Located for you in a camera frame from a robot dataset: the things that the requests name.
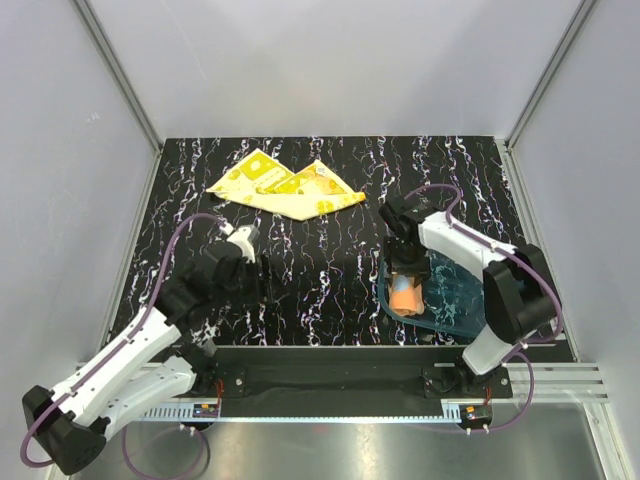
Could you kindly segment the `yellow patterned towel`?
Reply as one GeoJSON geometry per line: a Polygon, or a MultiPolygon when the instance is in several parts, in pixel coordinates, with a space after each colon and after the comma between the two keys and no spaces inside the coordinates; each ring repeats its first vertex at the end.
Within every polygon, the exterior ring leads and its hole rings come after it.
{"type": "Polygon", "coordinates": [[[216,197],[305,221],[366,199],[319,160],[294,173],[260,149],[230,168],[207,191],[216,197]]]}

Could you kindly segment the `orange polka dot towel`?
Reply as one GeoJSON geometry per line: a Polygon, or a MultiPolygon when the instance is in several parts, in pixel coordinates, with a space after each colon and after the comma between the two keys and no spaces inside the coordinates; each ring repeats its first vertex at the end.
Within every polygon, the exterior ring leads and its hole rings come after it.
{"type": "Polygon", "coordinates": [[[401,317],[422,315],[425,311],[422,284],[413,276],[394,275],[389,286],[389,306],[401,317]]]}

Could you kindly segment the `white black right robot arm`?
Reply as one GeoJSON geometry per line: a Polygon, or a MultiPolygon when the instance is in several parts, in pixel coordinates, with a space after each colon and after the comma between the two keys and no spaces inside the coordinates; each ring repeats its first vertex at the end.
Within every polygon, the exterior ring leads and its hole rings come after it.
{"type": "Polygon", "coordinates": [[[464,268],[483,287],[485,325],[449,367],[425,367],[425,395],[445,399],[487,395],[500,367],[527,339],[562,314],[544,253],[516,247],[465,227],[450,211],[407,198],[379,209],[390,230],[383,241],[379,302],[397,321],[422,325],[432,251],[464,268]]]}

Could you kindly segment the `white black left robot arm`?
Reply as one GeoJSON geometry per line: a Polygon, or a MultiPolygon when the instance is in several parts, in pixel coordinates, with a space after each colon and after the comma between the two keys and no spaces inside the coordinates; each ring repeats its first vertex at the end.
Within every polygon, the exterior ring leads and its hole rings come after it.
{"type": "Polygon", "coordinates": [[[272,297],[271,265],[253,225],[223,225],[217,241],[177,273],[161,261],[149,302],[84,366],[55,386],[22,397],[27,433],[21,461],[67,476],[91,464],[107,442],[155,405],[215,386],[213,350],[185,343],[207,311],[251,307],[272,297]]]}

